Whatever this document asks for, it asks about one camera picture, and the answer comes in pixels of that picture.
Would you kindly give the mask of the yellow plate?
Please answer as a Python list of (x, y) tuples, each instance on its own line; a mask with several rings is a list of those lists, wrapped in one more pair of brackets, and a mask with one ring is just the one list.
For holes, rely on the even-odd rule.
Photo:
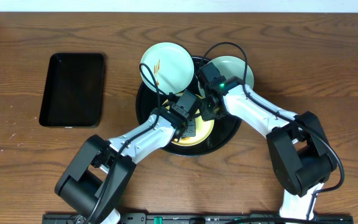
[(214, 127), (214, 120), (203, 121), (200, 115), (196, 116), (198, 114), (200, 114), (200, 110), (197, 110), (195, 114), (196, 136), (181, 139), (180, 137), (184, 131), (177, 131), (177, 133), (173, 136), (173, 139), (171, 140), (171, 143), (174, 146), (195, 146), (199, 143), (202, 143), (211, 134)]

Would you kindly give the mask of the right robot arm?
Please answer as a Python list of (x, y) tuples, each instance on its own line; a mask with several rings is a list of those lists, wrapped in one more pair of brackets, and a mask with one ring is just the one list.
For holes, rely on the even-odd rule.
[(318, 117), (284, 110), (259, 96), (238, 77), (198, 76), (206, 101), (203, 118), (233, 115), (245, 121), (268, 145), (273, 171), (284, 188), (283, 221), (313, 221), (317, 196), (340, 188), (343, 164), (330, 146)]

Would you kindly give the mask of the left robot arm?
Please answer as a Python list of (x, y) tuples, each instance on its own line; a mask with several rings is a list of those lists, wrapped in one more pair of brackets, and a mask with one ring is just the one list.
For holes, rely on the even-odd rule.
[(146, 122), (122, 136), (89, 137), (55, 186), (55, 193), (86, 223), (117, 223), (116, 206), (142, 159), (169, 144), (196, 109), (176, 104), (155, 108)]

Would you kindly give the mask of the round black tray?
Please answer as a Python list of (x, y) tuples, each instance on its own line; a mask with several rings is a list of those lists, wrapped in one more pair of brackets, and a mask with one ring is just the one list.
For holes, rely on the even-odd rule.
[[(135, 103), (137, 120), (140, 124), (148, 120), (150, 113), (158, 104), (162, 105), (168, 102), (166, 93), (160, 91), (160, 94), (158, 95), (154, 92), (154, 88), (149, 88), (150, 85), (156, 83), (156, 79), (151, 78), (151, 76), (153, 76), (152, 72), (148, 71), (147, 67), (147, 65), (142, 67), (142, 71), (145, 73), (147, 80), (140, 85)], [(227, 115), (221, 119), (214, 120), (214, 127), (211, 134), (202, 143), (195, 146), (183, 147), (174, 146), (170, 142), (162, 149), (179, 156), (200, 156), (209, 154), (227, 144), (237, 133), (241, 123), (241, 119)]]

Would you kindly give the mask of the right light green plate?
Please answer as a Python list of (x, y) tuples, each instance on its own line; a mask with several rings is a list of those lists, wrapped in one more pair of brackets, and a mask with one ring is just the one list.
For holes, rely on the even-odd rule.
[[(243, 79), (245, 61), (234, 56), (220, 56), (211, 60), (211, 63), (219, 70), (220, 74), (228, 80), (233, 76)], [(254, 87), (254, 74), (250, 66), (247, 66), (246, 84), (252, 89)], [(204, 98), (205, 93), (201, 85), (198, 86), (201, 96)]]

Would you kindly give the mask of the light green plate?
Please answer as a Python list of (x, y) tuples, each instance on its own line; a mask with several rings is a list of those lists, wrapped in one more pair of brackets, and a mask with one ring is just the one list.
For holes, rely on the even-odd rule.
[[(219, 70), (220, 74), (228, 80), (233, 76), (243, 79), (245, 61), (234, 56), (220, 56), (211, 60), (211, 63)], [(250, 66), (247, 66), (246, 84), (252, 89), (254, 87), (254, 74)], [(205, 93), (201, 85), (198, 86), (201, 96), (204, 98)]]
[(195, 71), (190, 54), (182, 46), (171, 42), (151, 46), (140, 62), (150, 68), (159, 90), (167, 95), (185, 90)]

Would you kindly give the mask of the left light green plate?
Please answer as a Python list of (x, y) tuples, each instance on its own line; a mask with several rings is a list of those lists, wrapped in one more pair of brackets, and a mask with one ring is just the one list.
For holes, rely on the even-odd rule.
[(195, 71), (190, 54), (182, 46), (171, 42), (151, 46), (140, 62), (150, 68), (159, 90), (167, 95), (185, 90)]

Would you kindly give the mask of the black rectangular bin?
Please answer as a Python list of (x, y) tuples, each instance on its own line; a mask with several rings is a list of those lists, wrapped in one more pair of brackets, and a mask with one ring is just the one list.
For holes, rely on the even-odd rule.
[(59, 52), (50, 57), (39, 124), (94, 128), (103, 107), (105, 55)]

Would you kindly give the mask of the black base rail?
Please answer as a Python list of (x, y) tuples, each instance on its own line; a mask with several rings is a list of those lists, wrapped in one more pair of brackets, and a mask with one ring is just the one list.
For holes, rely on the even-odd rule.
[[(123, 224), (218, 224), (228, 223), (243, 218), (278, 218), (279, 216), (272, 213), (253, 213), (250, 215), (163, 215), (144, 213), (125, 213), (121, 215), (119, 223)], [(42, 224), (66, 224), (66, 223), (84, 223), (85, 220), (78, 215), (70, 214), (44, 214)]]

